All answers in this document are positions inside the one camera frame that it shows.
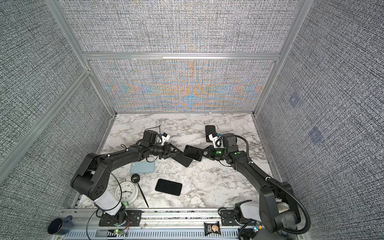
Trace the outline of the black phone with camera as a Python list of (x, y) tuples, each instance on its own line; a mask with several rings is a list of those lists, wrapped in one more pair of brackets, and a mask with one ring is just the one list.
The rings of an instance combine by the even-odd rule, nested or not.
[(185, 157), (183, 155), (183, 152), (177, 153), (175, 156), (172, 157), (172, 159), (186, 168), (188, 168), (193, 161), (193, 159)]

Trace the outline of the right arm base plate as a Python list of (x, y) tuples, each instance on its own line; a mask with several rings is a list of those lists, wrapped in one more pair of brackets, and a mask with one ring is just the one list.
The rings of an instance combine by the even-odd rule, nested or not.
[(222, 226), (240, 226), (236, 220), (234, 210), (221, 209), (219, 210), (219, 215), (221, 217)]

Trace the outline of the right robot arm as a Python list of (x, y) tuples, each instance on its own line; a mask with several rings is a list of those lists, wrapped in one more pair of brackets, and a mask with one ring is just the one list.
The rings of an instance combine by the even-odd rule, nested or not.
[(269, 232), (302, 235), (310, 230), (310, 215), (295, 197), (291, 185), (277, 181), (254, 163), (250, 157), (250, 144), (244, 137), (212, 133), (207, 138), (213, 145), (206, 148), (206, 158), (226, 161), (258, 191), (259, 216)]

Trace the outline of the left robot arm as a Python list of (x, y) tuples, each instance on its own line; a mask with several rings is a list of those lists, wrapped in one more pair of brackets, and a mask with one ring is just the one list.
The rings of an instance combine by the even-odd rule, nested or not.
[(127, 149), (110, 154), (91, 153), (84, 158), (76, 171), (71, 180), (71, 187), (93, 200), (97, 208), (104, 213), (116, 216), (120, 213), (123, 204), (108, 191), (111, 173), (120, 167), (140, 162), (149, 156), (168, 159), (178, 153), (179, 150), (170, 143), (161, 144), (144, 140), (139, 140)]

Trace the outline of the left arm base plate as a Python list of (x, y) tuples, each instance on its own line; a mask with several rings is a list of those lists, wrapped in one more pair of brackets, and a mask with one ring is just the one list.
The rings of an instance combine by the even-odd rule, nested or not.
[(99, 227), (126, 227), (128, 224), (130, 227), (138, 227), (142, 218), (141, 210), (126, 210), (126, 216), (122, 224), (119, 224), (115, 217), (111, 217), (108, 214), (102, 214), (99, 221)]

